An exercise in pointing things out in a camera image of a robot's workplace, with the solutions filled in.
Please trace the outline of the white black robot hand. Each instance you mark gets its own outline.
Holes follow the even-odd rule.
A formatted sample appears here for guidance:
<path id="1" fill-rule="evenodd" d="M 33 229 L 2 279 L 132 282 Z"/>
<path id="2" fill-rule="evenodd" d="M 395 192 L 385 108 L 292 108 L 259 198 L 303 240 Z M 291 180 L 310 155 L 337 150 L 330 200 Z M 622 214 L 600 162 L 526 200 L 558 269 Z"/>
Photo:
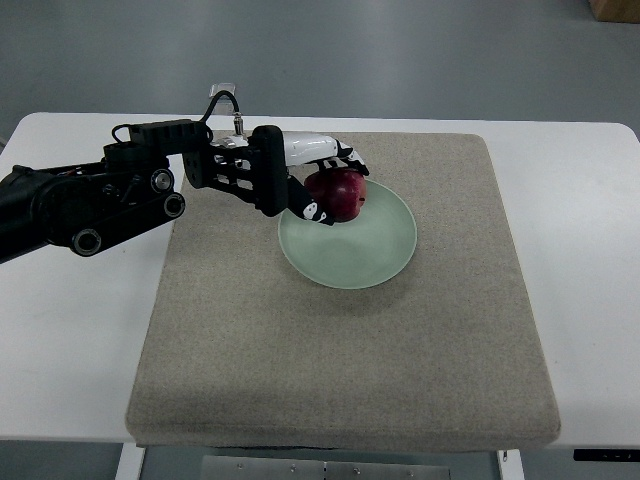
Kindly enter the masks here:
<path id="1" fill-rule="evenodd" d="M 286 132 L 284 153 L 288 167 L 314 164 L 318 167 L 316 172 L 329 168 L 349 167 L 365 177 L 369 175 L 367 166 L 355 149 L 327 135 Z M 305 188 L 304 181 L 299 181 L 294 176 L 288 178 L 289 210 L 302 220 L 324 225 L 339 223 L 321 209 Z"/>

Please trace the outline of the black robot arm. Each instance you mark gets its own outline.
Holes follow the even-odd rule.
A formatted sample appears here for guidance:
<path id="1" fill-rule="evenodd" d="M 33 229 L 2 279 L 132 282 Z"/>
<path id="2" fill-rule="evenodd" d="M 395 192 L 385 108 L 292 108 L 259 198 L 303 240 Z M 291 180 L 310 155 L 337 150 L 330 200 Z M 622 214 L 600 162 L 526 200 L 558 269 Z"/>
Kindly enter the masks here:
<path id="1" fill-rule="evenodd" d="M 296 195 L 276 126 L 260 126 L 244 146 L 217 146 L 202 118 L 128 124 L 95 163 L 33 169 L 16 165 L 1 181 L 1 259 L 46 245 L 83 257 L 96 255 L 180 217 L 169 158 L 183 159 L 188 181 L 252 204 L 268 217 Z"/>

